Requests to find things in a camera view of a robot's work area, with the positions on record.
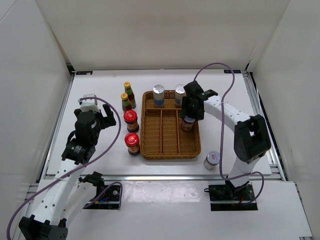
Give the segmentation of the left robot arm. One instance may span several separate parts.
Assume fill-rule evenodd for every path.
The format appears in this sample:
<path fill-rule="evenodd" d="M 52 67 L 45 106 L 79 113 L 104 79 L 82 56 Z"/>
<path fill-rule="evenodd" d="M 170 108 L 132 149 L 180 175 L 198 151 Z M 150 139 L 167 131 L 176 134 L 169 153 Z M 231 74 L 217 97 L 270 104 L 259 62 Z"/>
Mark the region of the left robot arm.
<path fill-rule="evenodd" d="M 101 130 L 121 126 L 114 107 L 103 104 L 103 115 L 96 102 L 82 100 L 74 110 L 76 122 L 61 155 L 54 181 L 39 190 L 45 192 L 41 203 L 29 217 L 22 217 L 18 227 L 27 240 L 64 240 L 72 221 L 83 208 L 103 198 L 106 186 L 102 174 L 93 172 L 81 177 L 92 156 Z"/>

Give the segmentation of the white-lid spice jar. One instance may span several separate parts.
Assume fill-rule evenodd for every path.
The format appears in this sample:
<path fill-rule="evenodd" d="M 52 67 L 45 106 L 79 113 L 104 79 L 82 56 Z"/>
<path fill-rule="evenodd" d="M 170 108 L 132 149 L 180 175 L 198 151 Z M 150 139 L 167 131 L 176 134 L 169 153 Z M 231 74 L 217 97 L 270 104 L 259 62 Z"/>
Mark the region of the white-lid spice jar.
<path fill-rule="evenodd" d="M 181 121 L 181 129 L 185 132 L 189 132 L 195 123 L 194 118 L 185 116 Z"/>
<path fill-rule="evenodd" d="M 210 151 L 204 161 L 203 166 L 207 170 L 212 170 L 215 166 L 217 166 L 220 163 L 220 153 L 217 151 Z"/>

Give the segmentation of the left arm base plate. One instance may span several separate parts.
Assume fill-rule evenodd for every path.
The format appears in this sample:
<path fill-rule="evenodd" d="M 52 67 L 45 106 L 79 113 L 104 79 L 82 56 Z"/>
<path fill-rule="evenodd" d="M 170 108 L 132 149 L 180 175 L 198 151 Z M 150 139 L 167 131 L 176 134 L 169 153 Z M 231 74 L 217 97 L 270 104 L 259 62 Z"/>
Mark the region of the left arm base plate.
<path fill-rule="evenodd" d="M 119 210 L 122 204 L 123 185 L 116 181 L 97 187 L 96 196 L 88 202 L 85 210 Z"/>

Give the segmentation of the red-lid chili jar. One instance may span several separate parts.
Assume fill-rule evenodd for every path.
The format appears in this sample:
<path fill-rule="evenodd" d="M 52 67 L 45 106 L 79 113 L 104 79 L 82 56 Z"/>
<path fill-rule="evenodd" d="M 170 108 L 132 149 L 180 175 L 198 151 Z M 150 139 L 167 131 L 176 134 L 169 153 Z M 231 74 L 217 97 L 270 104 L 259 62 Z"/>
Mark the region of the red-lid chili jar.
<path fill-rule="evenodd" d="M 136 133 L 139 131 L 138 115 L 134 110 L 127 110 L 123 114 L 126 128 L 130 133 Z"/>
<path fill-rule="evenodd" d="M 124 138 L 124 142 L 130 155 L 136 156 L 140 154 L 140 139 L 137 133 L 128 133 Z"/>

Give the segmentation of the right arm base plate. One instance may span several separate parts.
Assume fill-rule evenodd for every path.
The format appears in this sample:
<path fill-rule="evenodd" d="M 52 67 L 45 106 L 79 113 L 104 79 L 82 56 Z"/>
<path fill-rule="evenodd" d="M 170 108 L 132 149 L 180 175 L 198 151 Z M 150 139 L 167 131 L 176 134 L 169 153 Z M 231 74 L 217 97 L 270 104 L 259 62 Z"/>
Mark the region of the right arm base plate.
<path fill-rule="evenodd" d="M 212 212 L 257 211 L 258 206 L 253 186 L 248 184 L 241 190 L 233 192 L 227 184 L 209 185 L 203 190 L 209 194 Z"/>

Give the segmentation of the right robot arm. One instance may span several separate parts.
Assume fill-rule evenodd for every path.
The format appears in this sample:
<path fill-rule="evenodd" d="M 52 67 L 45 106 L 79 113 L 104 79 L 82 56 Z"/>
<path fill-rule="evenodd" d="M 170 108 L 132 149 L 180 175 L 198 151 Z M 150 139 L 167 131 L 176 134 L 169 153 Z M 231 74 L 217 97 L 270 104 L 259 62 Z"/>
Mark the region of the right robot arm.
<path fill-rule="evenodd" d="M 224 129 L 227 126 L 234 134 L 233 149 L 236 155 L 231 172 L 224 178 L 224 193 L 230 200 L 238 199 L 248 185 L 257 162 L 271 148 L 265 118 L 260 114 L 248 115 L 224 100 L 213 90 L 201 87 L 184 87 L 181 118 L 185 122 L 201 121 L 205 113 L 221 121 L 220 158 L 223 160 Z"/>

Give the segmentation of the blue-label pellet jar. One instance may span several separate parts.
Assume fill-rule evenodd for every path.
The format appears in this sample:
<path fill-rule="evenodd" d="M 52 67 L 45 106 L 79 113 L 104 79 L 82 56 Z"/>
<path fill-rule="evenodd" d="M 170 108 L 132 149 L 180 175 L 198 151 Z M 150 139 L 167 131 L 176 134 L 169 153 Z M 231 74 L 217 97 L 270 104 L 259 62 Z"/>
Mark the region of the blue-label pellet jar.
<path fill-rule="evenodd" d="M 153 87 L 153 102 L 157 108 L 163 108 L 165 104 L 165 88 L 161 84 Z"/>
<path fill-rule="evenodd" d="M 174 89 L 174 101 L 175 105 L 180 108 L 182 106 L 183 97 L 186 95 L 183 84 L 178 84 Z"/>

